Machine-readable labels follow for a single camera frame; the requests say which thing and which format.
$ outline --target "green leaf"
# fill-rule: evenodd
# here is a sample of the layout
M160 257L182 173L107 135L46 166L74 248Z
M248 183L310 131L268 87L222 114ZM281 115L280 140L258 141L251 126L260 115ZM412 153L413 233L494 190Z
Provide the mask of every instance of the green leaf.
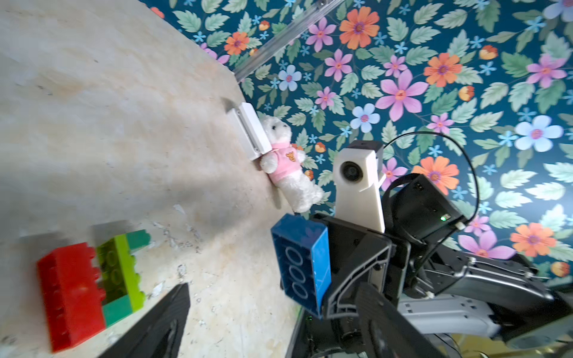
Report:
M553 80L548 88L540 87L535 92L535 103L537 103L539 112L545 114L552 105L556 105L565 92L565 88L565 82L562 80Z
M313 98L317 98L319 95L316 94L318 91L322 91L322 85L318 82L308 82L301 85L303 88L304 94L307 96L311 96Z
M450 55L458 55L458 57L463 57L469 49L469 39L465 30L461 30L460 34L453 38L450 47L448 48L448 53Z
M365 84L363 84L360 92L364 97L369 99L382 97L382 92L380 92L380 88L375 84L373 84L372 82L366 82Z
M434 50L430 50L427 46L418 46L408 50L406 53L406 63L414 66L427 62L430 57L437 55Z
M363 48L359 48L358 50L356 50L356 52L354 53L354 55L359 59L359 60L367 60L370 57L372 57L372 54L367 50L367 49L363 49Z
M214 32L209 36L207 36L207 46L217 47L223 42L225 42L229 38L229 36L231 36L231 33L229 32L224 32L224 31Z
M452 120L456 123L467 123L476 112L477 99L463 102L452 112Z
M358 75L354 72L351 72L344 76L342 80L342 86L340 86L340 95L344 95L345 93L350 93L356 85L358 84Z
M408 163L414 166L419 162L420 162L420 147L415 147L414 150L412 150L408 154Z
M390 46L378 46L370 49L370 53L374 59L381 64L390 62L390 58L394 54L394 50Z
M229 0L229 3L223 7L223 10L233 14L244 10L246 6L247 0Z
M502 52L501 60L503 62L501 67L505 69L507 74L510 74L515 78L527 76L529 74L527 66L533 63L529 57L520 53L510 54Z
M509 40L510 38L512 38L513 36L515 36L517 32L511 32L511 31L502 31L497 35L493 35L488 37L486 40L489 42L496 42L498 44L503 44L505 41Z
M458 102L458 91L453 90L450 93L444 93L431 104L431 112L436 116L441 115L454 109Z
M489 0L489 4L481 11L478 10L477 24L487 32L493 32L493 27L500 19L500 3L497 0Z
M408 35L408 26L402 19L395 19L393 17L387 17L388 26L386 29L388 30L388 35L394 41L400 42L406 38Z
M212 14L219 8L223 0L201 0L201 7L206 14Z
M434 24L442 26L444 29L453 29L462 26L467 18L468 13L465 10L457 9L445 14L438 21L434 21Z
M312 117L312 125L316 128L318 133L322 133L325 123L326 123L326 114L321 109L314 117Z
M365 81L375 80L386 72L378 66L367 65L362 68L362 79Z
M414 13L414 23L416 23L417 25L423 25L427 23L434 16L436 16L438 10L440 9L440 7L442 7L442 5L443 5L442 3L435 3L420 7L420 9Z
M489 85L481 95L480 109L498 103L501 99L507 96L509 86L503 82L494 82Z
M177 16L179 19L177 22L179 22L181 27L187 32L197 32L201 28L201 19L194 13L185 10L185 12L173 11L173 14Z
M482 115L474 117L469 123L469 126L474 131L482 133L492 129L492 127L497 124L497 121L501 118L502 115L503 111L496 113L483 113Z

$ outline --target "white teddy bear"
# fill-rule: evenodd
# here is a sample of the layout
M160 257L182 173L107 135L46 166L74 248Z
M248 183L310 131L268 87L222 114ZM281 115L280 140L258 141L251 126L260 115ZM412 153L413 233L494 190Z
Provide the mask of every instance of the white teddy bear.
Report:
M322 200L324 190L303 173L300 163L307 154L291 146L291 128L277 117L266 117L261 124L273 148L262 157L262 170L282 190L294 212L310 210Z

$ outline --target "small blue flower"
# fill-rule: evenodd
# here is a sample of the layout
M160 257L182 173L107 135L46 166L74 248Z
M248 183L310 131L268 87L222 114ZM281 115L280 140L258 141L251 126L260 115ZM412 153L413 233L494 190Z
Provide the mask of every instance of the small blue flower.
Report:
M512 135L512 131L505 131L505 134L500 134L497 137L501 139L500 145L507 145L508 147L513 147L513 141L519 138L516 135Z
M399 54L404 54L404 51L406 51L408 48L404 46L405 42L402 41L400 42L399 45L394 45L394 47L396 48L394 50L394 52L399 53Z
M315 162L322 164L326 161L326 159L324 158L324 154L318 154L317 156L315 156Z
M374 36L374 45L384 45L384 39L387 38L388 35L383 35L381 32L378 32L378 36Z
M492 175L493 173L497 173L496 165L492 164L490 166L484 166L484 170L482 172L486 173L487 175Z
M493 67L493 61L488 61L487 64L485 65L480 65L481 71L480 73L485 73L486 76L489 76L490 74L492 74L492 71L496 71L497 68Z
M311 48L310 46L305 46L305 45L303 45L303 46L300 48L300 51L299 51L299 52L300 52L300 53L303 55L303 57L304 57L304 56L306 56L307 54L310 54L310 52L308 51L310 48Z
M527 122L531 122L531 117L535 117L537 115L537 112L535 111L529 111L529 107L524 107L522 112L518 112L517 113L519 117L519 121L527 121Z
M195 42L203 42L204 38L207 37L207 35L203 35L203 33L199 31L197 35L193 35L193 37L195 38Z
M434 146L434 147L430 147L429 150L430 151L428 152L428 154L433 155L434 158L437 158L438 155L443 153L443 151L439 150L439 144L436 144L436 146Z
M481 43L484 42L485 39L483 37L474 36L473 40L469 43L472 44L472 49L481 49Z
M362 92L358 88L355 88L350 96L358 99L358 96L360 96L361 94Z
M489 207L489 202L481 202L479 211L484 215L487 214L488 211L492 211L492 208Z
M398 11L401 15L406 15L408 12L412 11L410 8L410 4L405 4L404 6L399 7L400 11Z
M346 138L348 138L348 136L350 134L352 134L352 131L350 130L350 126L347 125L346 128L341 128L340 129L342 131L342 133L340 134L341 136L345 136Z
M533 31L534 33L538 33L539 29L545 27L545 22L543 22L543 16L538 16L533 20L527 20L525 22L529 27L526 28L526 31Z
M464 195L466 195L468 191L463 190L461 186L458 186L457 189L452 190L452 193L454 193L454 199L464 200Z

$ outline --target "lego brick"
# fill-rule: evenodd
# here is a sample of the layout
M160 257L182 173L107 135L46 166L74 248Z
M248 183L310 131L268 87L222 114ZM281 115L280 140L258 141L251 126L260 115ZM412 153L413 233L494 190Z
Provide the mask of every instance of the lego brick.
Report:
M103 306L105 326L109 327L126 318L134 311L131 309L129 296L125 295Z
M271 233L285 294L322 318L322 299L331 284L328 228L285 214Z
M60 247L37 262L54 353L75 347L105 329L96 252L87 243Z
M125 234L125 237L127 238L127 243L131 251L142 249L151 242L151 235L149 235L145 230L127 233Z

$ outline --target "lime green lego brick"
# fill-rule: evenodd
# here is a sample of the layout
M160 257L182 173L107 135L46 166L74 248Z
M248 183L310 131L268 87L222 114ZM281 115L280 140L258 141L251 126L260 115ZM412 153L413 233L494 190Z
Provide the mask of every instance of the lime green lego brick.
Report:
M113 240L115 240L117 256L119 257L119 264L123 272L131 308L135 312L143 308L146 299L145 294L139 290L141 278L135 273L135 257L129 254L129 244L125 234L115 236Z
M134 311L131 309L129 296L125 295L103 306L105 326L109 327L126 318Z
M145 230L127 233L125 234L125 237L127 237L127 243L131 251L146 247L151 242L151 235L149 235Z

